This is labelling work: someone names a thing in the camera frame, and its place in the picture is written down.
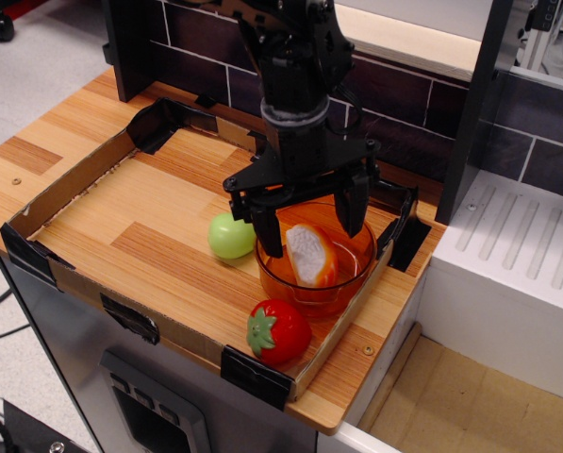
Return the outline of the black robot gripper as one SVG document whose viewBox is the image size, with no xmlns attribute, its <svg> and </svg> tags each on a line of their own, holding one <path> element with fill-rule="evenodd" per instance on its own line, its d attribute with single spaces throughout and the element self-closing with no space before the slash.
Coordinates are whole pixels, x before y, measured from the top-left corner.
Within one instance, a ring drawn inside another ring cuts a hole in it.
<svg viewBox="0 0 563 453">
<path fill-rule="evenodd" d="M 253 221 L 270 257 L 283 257 L 275 214 L 282 207 L 332 194 L 344 232 L 353 238 L 363 228 L 371 186 L 379 175 L 375 163 L 379 142 L 328 133 L 329 105 L 322 101 L 313 110 L 295 113 L 263 101 L 264 152 L 224 181 L 233 217 Z"/>
</svg>

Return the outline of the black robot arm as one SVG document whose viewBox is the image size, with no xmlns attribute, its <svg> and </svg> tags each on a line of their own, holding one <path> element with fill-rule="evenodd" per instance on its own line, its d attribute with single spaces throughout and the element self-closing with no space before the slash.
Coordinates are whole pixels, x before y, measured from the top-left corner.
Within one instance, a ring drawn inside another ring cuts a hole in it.
<svg viewBox="0 0 563 453">
<path fill-rule="evenodd" d="M 363 227 L 379 177 L 376 141 L 329 129 L 330 94 L 353 69 L 353 45 L 331 1 L 187 1 L 238 23 L 260 78 L 266 145 L 224 181 L 237 220 L 253 225 L 266 252 L 283 255 L 279 209 L 333 195 L 349 237 Z"/>
</svg>

